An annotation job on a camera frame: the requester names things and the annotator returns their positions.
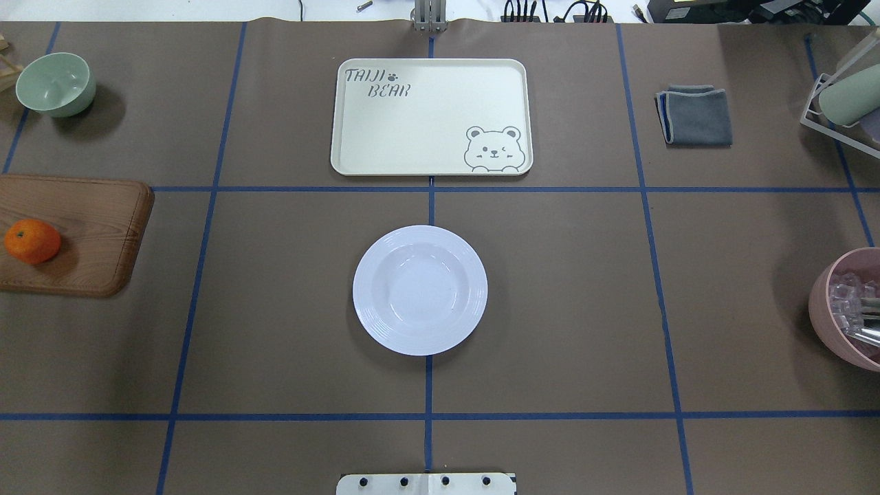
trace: bear illustration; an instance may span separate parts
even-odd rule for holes
[[[473,126],[467,130],[465,163],[472,172],[519,171],[525,163],[525,153],[519,147],[521,133],[515,127],[503,130],[483,130]]]

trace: folded towel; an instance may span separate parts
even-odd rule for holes
[[[670,85],[656,94],[657,113],[668,144],[730,146],[733,131],[727,93],[712,85]]]

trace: cutting board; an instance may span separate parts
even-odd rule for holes
[[[0,249],[0,290],[108,297],[135,267],[153,192],[136,181],[0,175],[0,233],[38,218],[62,236],[58,255],[25,264]]]

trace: mint green bowl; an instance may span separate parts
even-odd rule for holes
[[[15,84],[15,95],[34,112],[69,117],[92,103],[95,87],[95,77],[82,57],[59,52],[44,55],[25,67]]]

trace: orange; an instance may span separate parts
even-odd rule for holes
[[[6,231],[3,244],[13,257],[35,265],[58,254],[61,249],[61,234],[42,220],[26,218]]]

